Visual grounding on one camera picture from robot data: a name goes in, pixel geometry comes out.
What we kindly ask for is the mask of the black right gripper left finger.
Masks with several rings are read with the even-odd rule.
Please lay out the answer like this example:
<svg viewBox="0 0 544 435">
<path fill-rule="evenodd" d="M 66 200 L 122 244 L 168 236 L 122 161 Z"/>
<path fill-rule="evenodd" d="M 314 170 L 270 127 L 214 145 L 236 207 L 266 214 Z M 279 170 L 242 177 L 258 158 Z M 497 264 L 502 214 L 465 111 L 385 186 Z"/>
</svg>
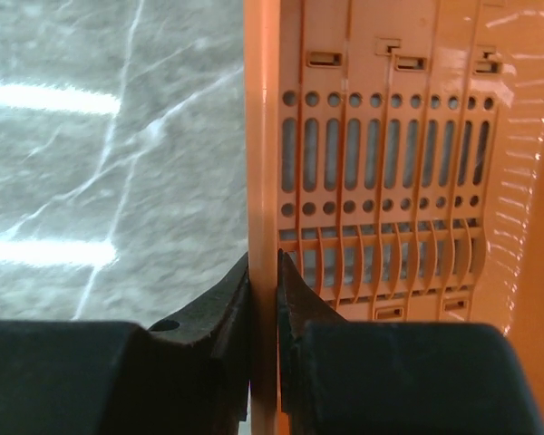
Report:
<svg viewBox="0 0 544 435">
<path fill-rule="evenodd" d="M 150 328 L 0 320 L 0 434 L 234 434 L 248 413 L 240 258 Z"/>
</svg>

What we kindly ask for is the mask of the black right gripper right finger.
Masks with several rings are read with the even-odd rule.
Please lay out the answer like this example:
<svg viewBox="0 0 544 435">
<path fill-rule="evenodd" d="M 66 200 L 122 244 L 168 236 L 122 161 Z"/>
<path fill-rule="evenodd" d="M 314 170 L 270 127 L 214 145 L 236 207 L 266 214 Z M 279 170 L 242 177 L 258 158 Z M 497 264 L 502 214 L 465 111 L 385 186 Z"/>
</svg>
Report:
<svg viewBox="0 0 544 435">
<path fill-rule="evenodd" d="M 520 360 L 488 324 L 353 322 L 277 258 L 281 409 L 294 434 L 543 434 Z"/>
</svg>

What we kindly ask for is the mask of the orange plastic basket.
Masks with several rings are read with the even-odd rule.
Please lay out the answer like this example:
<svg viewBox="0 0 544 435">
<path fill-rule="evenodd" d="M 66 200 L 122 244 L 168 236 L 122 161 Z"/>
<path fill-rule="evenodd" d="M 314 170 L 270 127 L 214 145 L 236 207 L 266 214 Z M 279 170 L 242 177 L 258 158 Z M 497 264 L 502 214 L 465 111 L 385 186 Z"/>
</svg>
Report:
<svg viewBox="0 0 544 435">
<path fill-rule="evenodd" d="M 351 320 L 483 322 L 544 416 L 544 1 L 247 1 L 251 430 L 277 252 Z"/>
</svg>

